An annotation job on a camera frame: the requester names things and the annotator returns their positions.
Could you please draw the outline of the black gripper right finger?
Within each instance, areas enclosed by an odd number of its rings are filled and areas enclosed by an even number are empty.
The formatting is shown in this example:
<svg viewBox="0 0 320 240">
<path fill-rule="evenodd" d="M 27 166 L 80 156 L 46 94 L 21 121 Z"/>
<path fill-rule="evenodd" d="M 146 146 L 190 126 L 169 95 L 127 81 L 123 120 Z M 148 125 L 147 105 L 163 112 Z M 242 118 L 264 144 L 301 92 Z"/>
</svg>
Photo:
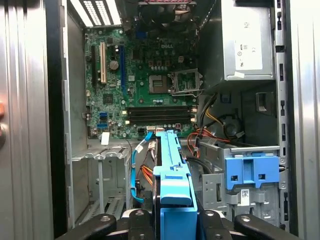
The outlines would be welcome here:
<svg viewBox="0 0 320 240">
<path fill-rule="evenodd" d="M 231 222 L 214 210 L 198 214 L 200 240 L 297 240 L 298 237 L 252 214 L 240 214 Z"/>
</svg>

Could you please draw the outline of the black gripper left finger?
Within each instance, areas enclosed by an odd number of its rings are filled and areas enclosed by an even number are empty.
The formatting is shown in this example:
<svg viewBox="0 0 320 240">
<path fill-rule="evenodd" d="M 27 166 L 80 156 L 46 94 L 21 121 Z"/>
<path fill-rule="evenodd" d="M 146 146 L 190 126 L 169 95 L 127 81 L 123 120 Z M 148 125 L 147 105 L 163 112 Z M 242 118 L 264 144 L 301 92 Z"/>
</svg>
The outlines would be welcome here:
<svg viewBox="0 0 320 240">
<path fill-rule="evenodd" d="M 99 214 L 58 237 L 59 240 L 152 240 L 152 191 L 143 192 L 142 208 L 130 209 L 117 220 L 110 214 Z"/>
</svg>

